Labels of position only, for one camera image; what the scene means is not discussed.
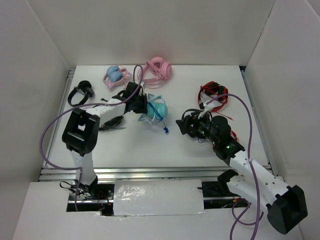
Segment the teal cat ear headphones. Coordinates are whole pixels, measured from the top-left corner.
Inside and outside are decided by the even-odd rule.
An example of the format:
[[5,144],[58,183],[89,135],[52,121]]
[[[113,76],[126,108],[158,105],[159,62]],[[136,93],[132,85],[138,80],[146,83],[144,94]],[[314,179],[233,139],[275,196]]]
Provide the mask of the teal cat ear headphones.
[[168,115],[168,107],[162,95],[147,94],[147,113],[142,113],[138,121],[149,122],[163,122]]

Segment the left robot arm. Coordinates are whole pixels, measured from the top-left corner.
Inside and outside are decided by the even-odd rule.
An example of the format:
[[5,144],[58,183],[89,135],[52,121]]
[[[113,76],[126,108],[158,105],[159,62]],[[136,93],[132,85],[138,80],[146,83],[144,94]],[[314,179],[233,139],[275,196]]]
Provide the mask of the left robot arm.
[[117,126],[126,113],[146,113],[147,103],[144,87],[130,82],[124,90],[106,103],[88,109],[76,108],[71,112],[62,134],[62,141],[69,150],[76,168],[75,182],[86,199],[95,198],[99,191],[92,155],[99,131]]

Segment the red white headphones under arm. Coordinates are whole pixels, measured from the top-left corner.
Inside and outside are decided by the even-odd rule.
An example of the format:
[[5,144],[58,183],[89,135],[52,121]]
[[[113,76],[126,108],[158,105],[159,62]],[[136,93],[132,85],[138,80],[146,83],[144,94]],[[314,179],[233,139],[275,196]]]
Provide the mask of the red white headphones under arm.
[[237,142],[239,141],[239,138],[238,138],[237,134],[233,130],[231,130],[231,135],[232,135],[232,137],[234,138],[235,141],[237,141]]

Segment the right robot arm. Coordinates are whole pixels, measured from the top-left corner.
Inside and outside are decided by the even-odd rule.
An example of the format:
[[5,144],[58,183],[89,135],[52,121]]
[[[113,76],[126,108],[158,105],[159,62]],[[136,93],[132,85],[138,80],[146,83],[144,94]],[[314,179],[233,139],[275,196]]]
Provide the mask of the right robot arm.
[[220,194],[233,193],[257,204],[271,226],[283,235],[308,216],[304,191],[298,185],[289,186],[250,158],[232,137],[225,117],[199,117],[193,113],[178,119],[176,124],[183,135],[208,140],[216,156],[230,166],[218,177]]

